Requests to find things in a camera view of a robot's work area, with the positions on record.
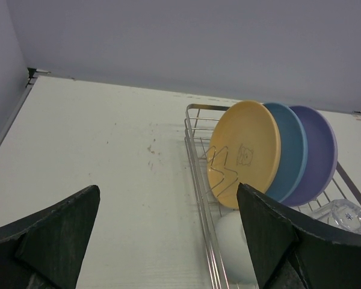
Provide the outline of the blue plate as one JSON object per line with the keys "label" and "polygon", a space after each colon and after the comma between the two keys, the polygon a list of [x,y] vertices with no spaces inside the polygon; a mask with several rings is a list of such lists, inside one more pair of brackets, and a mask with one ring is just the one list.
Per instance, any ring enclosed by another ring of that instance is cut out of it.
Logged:
{"label": "blue plate", "polygon": [[287,105],[269,102],[264,106],[277,123],[280,140],[280,163],[266,195],[278,202],[288,198],[299,185],[306,169],[308,144],[304,126]]}

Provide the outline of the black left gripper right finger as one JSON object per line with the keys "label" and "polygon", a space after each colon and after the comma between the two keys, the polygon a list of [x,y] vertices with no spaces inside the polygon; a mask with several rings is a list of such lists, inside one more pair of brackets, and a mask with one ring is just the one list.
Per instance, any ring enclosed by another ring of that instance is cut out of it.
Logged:
{"label": "black left gripper right finger", "polygon": [[236,197],[259,288],[361,288],[361,235],[248,184],[239,184]]}

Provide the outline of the purple plate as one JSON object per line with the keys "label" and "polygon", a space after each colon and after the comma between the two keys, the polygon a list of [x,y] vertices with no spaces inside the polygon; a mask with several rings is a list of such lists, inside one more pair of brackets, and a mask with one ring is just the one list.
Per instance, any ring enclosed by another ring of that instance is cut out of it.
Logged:
{"label": "purple plate", "polygon": [[338,162],[338,144],[332,126],[320,112],[302,105],[291,109],[306,132],[308,155],[300,183],[282,204],[297,207],[316,199],[329,185]]}

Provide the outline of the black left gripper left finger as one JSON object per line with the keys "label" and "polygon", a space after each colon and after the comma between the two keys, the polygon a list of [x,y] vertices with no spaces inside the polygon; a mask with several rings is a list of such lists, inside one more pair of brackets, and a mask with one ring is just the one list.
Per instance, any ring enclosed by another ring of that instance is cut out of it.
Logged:
{"label": "black left gripper left finger", "polygon": [[75,288],[99,204],[90,185],[0,227],[0,288]]}

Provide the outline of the yellow plate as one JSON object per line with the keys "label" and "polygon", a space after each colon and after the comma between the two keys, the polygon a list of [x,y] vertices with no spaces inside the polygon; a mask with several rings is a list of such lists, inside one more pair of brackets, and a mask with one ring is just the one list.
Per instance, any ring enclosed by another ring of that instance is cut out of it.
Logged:
{"label": "yellow plate", "polygon": [[274,181],[281,156],[277,123],[256,101],[231,106],[216,124],[207,151],[207,176],[213,196],[238,209],[239,184],[265,193]]}

